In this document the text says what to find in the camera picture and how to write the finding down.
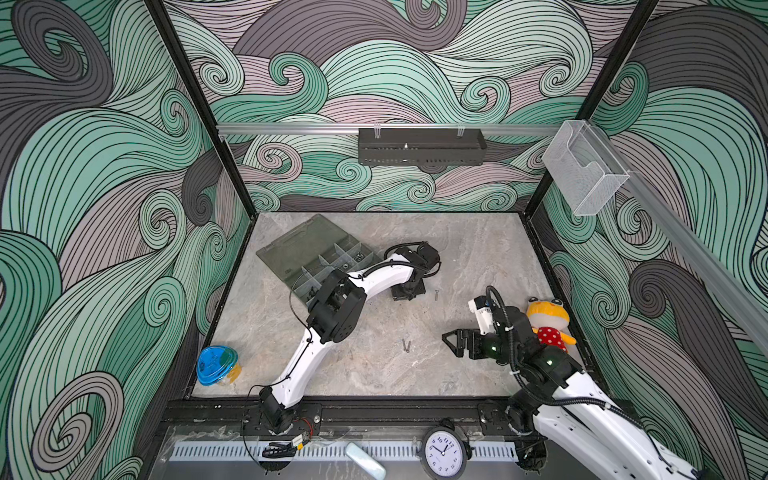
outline clock face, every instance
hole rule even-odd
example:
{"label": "clock face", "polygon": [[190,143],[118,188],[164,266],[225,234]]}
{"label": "clock face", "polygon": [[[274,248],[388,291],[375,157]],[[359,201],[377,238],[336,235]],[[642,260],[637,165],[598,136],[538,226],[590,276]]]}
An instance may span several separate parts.
{"label": "clock face", "polygon": [[441,477],[452,477],[462,469],[464,446],[450,432],[438,430],[424,444],[427,466]]}

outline yellow plush head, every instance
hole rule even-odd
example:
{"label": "yellow plush head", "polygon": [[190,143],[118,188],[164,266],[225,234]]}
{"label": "yellow plush head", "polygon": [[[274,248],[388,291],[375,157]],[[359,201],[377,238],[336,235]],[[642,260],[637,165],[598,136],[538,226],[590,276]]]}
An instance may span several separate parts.
{"label": "yellow plush head", "polygon": [[528,304],[528,321],[534,328],[550,326],[554,329],[562,330],[571,321],[568,312],[562,305],[552,302],[535,301]]}

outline plastic container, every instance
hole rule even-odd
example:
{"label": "plastic container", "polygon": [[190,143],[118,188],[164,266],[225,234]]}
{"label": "plastic container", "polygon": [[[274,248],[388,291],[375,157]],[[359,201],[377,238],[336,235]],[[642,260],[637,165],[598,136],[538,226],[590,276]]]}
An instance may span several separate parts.
{"label": "plastic container", "polygon": [[543,160],[579,217],[597,215],[629,178],[624,159],[605,133],[584,120],[563,122]]}
{"label": "plastic container", "polygon": [[237,352],[228,346],[209,346],[200,352],[197,359],[197,379],[208,386],[218,383],[229,385],[243,371],[237,362]]}

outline frog plush toy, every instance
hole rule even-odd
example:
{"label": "frog plush toy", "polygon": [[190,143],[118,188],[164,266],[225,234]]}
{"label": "frog plush toy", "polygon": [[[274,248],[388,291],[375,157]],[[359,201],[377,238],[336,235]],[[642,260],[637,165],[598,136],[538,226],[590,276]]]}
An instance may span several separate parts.
{"label": "frog plush toy", "polygon": [[553,345],[564,352],[568,350],[565,345],[575,345],[576,339],[562,330],[568,326],[571,318],[563,308],[561,300],[553,299],[551,302],[539,300],[535,296],[528,299],[528,321],[531,322],[533,332],[538,336],[538,341],[545,345]]}

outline swirl pattern wallpaper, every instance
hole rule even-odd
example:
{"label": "swirl pattern wallpaper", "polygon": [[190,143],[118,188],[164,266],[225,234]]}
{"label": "swirl pattern wallpaper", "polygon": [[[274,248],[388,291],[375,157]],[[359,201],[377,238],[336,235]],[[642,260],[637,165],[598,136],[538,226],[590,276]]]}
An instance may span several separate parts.
{"label": "swirl pattern wallpaper", "polygon": [[[652,18],[593,121],[768,310],[761,5]],[[620,190],[596,217],[574,217],[552,187],[535,225],[614,395],[696,467],[763,480],[768,359],[637,200]]]}
{"label": "swirl pattern wallpaper", "polygon": [[[166,0],[219,122],[559,124],[634,0]],[[667,1],[660,12],[695,5]],[[363,167],[357,139],[227,139],[259,210],[520,211],[550,139],[477,167]]]}
{"label": "swirl pattern wallpaper", "polygon": [[0,476],[135,478],[250,219],[143,0],[0,5]]}

